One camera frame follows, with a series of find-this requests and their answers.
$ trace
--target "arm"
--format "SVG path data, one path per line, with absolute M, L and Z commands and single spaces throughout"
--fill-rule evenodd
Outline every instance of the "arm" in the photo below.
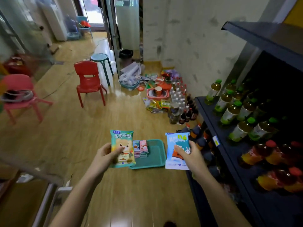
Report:
M 192 141 L 189 141 L 189 144 L 191 146 L 191 154 L 185 153 L 178 146 L 174 146 L 174 148 L 183 157 L 188 168 L 194 173 L 198 183 L 203 188 L 218 226 L 251 226 L 236 204 L 210 174 L 196 144 Z
M 119 148 L 111 152 L 111 144 L 107 143 L 97 151 L 87 172 L 67 197 L 63 206 L 51 222 L 50 227 L 81 226 L 96 186 L 100 183 L 104 172 L 108 169 L 112 160 L 122 150 L 123 148 Z

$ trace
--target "blue snack bag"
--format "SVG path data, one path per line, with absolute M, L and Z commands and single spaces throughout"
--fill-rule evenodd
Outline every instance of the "blue snack bag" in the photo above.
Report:
M 189 170 L 182 156 L 174 149 L 174 145 L 177 145 L 186 153 L 190 154 L 189 133 L 165 133 L 165 135 L 167 136 L 167 159 L 165 168 Z
M 113 168 L 134 166 L 136 164 L 134 159 L 134 147 L 132 136 L 134 131 L 120 131 L 111 130 L 112 135 L 112 151 L 123 147 L 124 150 L 118 155 L 117 159 L 114 160 L 114 164 L 111 165 Z

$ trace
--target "teal stool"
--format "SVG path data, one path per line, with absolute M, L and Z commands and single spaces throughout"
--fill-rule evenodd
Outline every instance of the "teal stool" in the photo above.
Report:
M 110 86 L 109 79 L 108 79 L 107 72 L 106 72 L 106 68 L 105 68 L 105 61 L 106 60 L 108 62 L 109 68 L 111 69 L 112 76 L 113 76 L 114 74 L 113 74 L 111 63 L 109 62 L 108 55 L 106 55 L 104 53 L 96 53 L 96 54 L 93 54 L 91 56 L 91 61 L 100 62 L 102 64 L 107 84 L 108 84 L 108 86 Z

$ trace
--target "hand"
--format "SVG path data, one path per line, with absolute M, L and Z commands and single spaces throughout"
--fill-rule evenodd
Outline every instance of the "hand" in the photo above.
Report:
M 175 145 L 174 148 L 181 155 L 187 164 L 188 168 L 193 172 L 196 176 L 202 174 L 208 174 L 208 168 L 205 164 L 203 156 L 199 149 L 197 148 L 196 144 L 193 141 L 189 141 L 191 147 L 191 154 L 187 154 L 182 148 Z
M 94 179 L 102 179 L 103 173 L 108 169 L 112 161 L 122 153 L 122 151 L 123 147 L 120 147 L 112 152 L 112 145 L 110 143 L 105 144 L 97 150 L 97 154 L 89 166 L 86 175 Z

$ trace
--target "teal basket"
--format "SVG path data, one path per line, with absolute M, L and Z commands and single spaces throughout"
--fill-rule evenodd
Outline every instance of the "teal basket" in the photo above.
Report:
M 124 84 L 121 84 L 120 82 L 119 82 L 119 84 L 122 86 L 122 87 L 124 87 L 124 88 L 127 88 L 127 89 L 135 89 L 136 87 L 138 87 L 138 85 L 140 84 L 140 82 L 138 81 L 138 83 L 137 84 L 135 84 L 134 86 L 132 86 L 132 87 L 130 87 L 130 86 L 127 86 L 127 85 L 124 85 Z
M 149 154 L 146 158 L 136 158 L 136 165 L 130 166 L 131 169 L 143 169 L 161 167 L 165 165 L 166 153 L 164 143 L 160 139 L 147 140 Z

